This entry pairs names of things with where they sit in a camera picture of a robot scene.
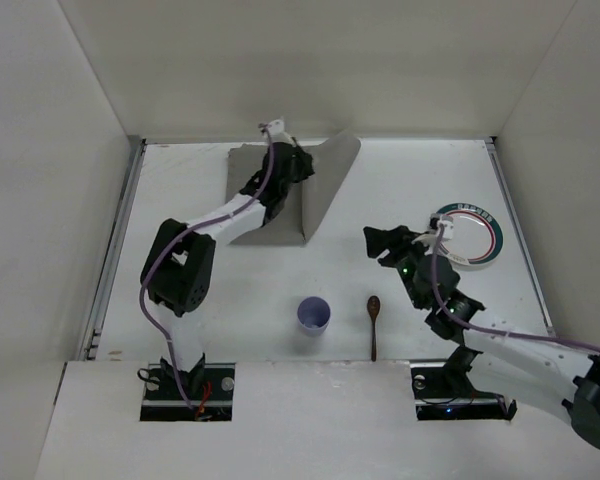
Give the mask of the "white plate green red rim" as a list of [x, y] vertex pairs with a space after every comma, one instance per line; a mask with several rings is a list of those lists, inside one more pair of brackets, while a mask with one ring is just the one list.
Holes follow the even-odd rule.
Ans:
[[438, 216], [449, 217], [453, 236], [445, 233], [438, 253], [462, 267], [482, 268], [494, 262], [504, 246], [504, 234], [496, 219], [481, 206], [455, 202], [440, 207]]

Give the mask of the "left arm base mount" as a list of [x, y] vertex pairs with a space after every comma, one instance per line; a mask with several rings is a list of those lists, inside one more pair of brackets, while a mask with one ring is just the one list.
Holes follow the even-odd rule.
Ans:
[[140, 420], [142, 422], [229, 422], [233, 414], [236, 365], [205, 363], [191, 371], [179, 371], [183, 398], [175, 373], [166, 359], [140, 368], [144, 383]]

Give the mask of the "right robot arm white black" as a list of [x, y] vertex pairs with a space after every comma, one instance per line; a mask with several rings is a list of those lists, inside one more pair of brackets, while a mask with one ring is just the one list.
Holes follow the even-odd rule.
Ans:
[[366, 254], [395, 270], [426, 325], [456, 344], [442, 370], [454, 397], [473, 392], [508, 397], [569, 425], [600, 450], [600, 347], [517, 331], [462, 293], [459, 274], [440, 253], [450, 222], [434, 220], [419, 233], [400, 225], [366, 226]]

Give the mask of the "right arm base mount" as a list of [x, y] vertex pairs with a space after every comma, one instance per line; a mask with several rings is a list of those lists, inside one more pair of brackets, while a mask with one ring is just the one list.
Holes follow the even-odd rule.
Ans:
[[477, 353], [459, 346], [446, 360], [410, 363], [411, 388], [419, 421], [511, 421], [515, 400], [476, 389], [468, 378]]

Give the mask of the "aluminium frame rail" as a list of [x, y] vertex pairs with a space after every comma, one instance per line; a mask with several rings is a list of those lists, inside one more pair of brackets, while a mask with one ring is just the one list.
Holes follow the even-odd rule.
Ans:
[[526, 266], [526, 270], [527, 270], [527, 273], [531, 280], [538, 306], [540, 307], [540, 310], [542, 313], [542, 318], [543, 318], [543, 321], [545, 324], [545, 328], [550, 336], [554, 336], [556, 334], [555, 326], [551, 319], [549, 309], [548, 309], [548, 306], [547, 306], [547, 303], [546, 303], [546, 300], [544, 297], [544, 293], [543, 293], [542, 287], [540, 285], [539, 278], [538, 278], [535, 266], [533, 264], [533, 261], [532, 261], [531, 255], [530, 255], [530, 251], [527, 246], [526, 239], [524, 237], [524, 233], [523, 233], [523, 230], [522, 230], [522, 227], [521, 227], [521, 224], [520, 224], [517, 212], [516, 212], [516, 208], [513, 203], [510, 189], [508, 187], [508, 184], [507, 184], [505, 176], [504, 176], [504, 171], [502, 169], [500, 159], [498, 156], [498, 151], [496, 148], [496, 140], [497, 140], [496, 137], [488, 137], [485, 140], [486, 149], [487, 149], [488, 155], [490, 157], [490, 161], [491, 161], [494, 173], [496, 175], [502, 196], [504, 198], [504, 202], [506, 204], [509, 218], [513, 225], [517, 243], [518, 243], [521, 253], [524, 257], [524, 263]]
[[106, 312], [111, 298], [111, 292], [119, 264], [122, 246], [135, 198], [137, 185], [146, 151], [146, 140], [138, 135], [127, 137], [130, 155], [122, 182], [115, 216], [112, 221], [110, 235], [104, 260], [98, 276], [98, 282], [88, 315], [86, 316], [84, 332], [77, 345], [75, 359], [79, 361], [92, 360], [96, 343], [101, 335]]

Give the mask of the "right aluminium frame rail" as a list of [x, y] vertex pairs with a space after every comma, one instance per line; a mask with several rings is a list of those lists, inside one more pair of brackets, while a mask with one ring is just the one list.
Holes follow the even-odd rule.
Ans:
[[488, 155], [490, 157], [490, 161], [491, 161], [494, 173], [496, 175], [502, 196], [504, 198], [504, 202], [506, 204], [509, 218], [513, 225], [517, 243], [518, 243], [521, 253], [524, 257], [524, 263], [526, 266], [526, 270], [527, 270], [527, 273], [531, 280], [538, 306], [540, 307], [540, 310], [542, 313], [542, 318], [543, 318], [543, 321], [545, 324], [545, 328], [550, 336], [554, 336], [556, 334], [555, 326], [551, 319], [549, 309], [548, 309], [548, 306], [547, 306], [547, 303], [546, 303], [546, 300], [544, 297], [544, 293], [543, 293], [542, 287], [540, 285], [539, 278], [538, 278], [535, 266], [533, 264], [533, 261], [532, 261], [531, 255], [530, 255], [530, 251], [527, 246], [526, 239], [524, 237], [524, 233], [523, 233], [523, 230], [522, 230], [522, 227], [521, 227], [521, 224], [520, 224], [517, 212], [516, 212], [516, 208], [513, 203], [510, 189], [508, 187], [508, 184], [507, 184], [505, 176], [504, 176], [504, 171], [502, 169], [500, 159], [498, 156], [498, 151], [496, 148], [496, 140], [497, 140], [496, 137], [488, 137], [485, 140], [486, 149], [487, 149]]

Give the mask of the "grey cloth placemat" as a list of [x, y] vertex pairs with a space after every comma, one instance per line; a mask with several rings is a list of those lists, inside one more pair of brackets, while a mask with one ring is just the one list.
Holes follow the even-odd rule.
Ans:
[[282, 211], [270, 223], [243, 233], [232, 241], [234, 245], [306, 244], [320, 227], [361, 149], [361, 141], [346, 131], [308, 147], [295, 140], [313, 157], [315, 173], [292, 186]]

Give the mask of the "brown wooden spoon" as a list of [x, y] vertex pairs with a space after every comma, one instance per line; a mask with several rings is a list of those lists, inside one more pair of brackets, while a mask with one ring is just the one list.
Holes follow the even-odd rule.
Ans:
[[381, 302], [378, 296], [372, 295], [367, 301], [367, 313], [371, 321], [371, 361], [377, 361], [377, 319], [381, 309]]

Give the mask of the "left aluminium frame rail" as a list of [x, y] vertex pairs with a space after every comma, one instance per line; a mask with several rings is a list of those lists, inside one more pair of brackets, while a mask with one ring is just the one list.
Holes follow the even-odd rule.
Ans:
[[122, 182], [115, 216], [112, 221], [110, 235], [104, 260], [98, 276], [98, 282], [88, 315], [86, 316], [84, 332], [77, 345], [75, 359], [79, 361], [92, 360], [96, 343], [101, 335], [106, 312], [111, 298], [111, 292], [119, 264], [122, 246], [135, 198], [137, 185], [146, 151], [146, 140], [138, 135], [127, 137], [130, 155]]

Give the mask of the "lilac plastic cup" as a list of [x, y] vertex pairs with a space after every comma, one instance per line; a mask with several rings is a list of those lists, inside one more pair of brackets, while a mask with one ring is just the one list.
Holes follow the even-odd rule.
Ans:
[[324, 333], [331, 319], [331, 308], [318, 296], [304, 298], [297, 308], [297, 320], [301, 331], [309, 337]]

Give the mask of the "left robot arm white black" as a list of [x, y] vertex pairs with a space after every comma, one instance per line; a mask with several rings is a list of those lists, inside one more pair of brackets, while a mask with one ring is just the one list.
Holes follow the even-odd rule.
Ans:
[[175, 335], [147, 306], [164, 307], [173, 318], [196, 310], [208, 294], [216, 250], [270, 224], [283, 211], [292, 187], [314, 174], [313, 157], [297, 142], [268, 145], [261, 168], [225, 205], [193, 222], [169, 218], [160, 225], [140, 274], [139, 305], [163, 335], [165, 375], [190, 385], [204, 368], [204, 355], [184, 367], [176, 357]]

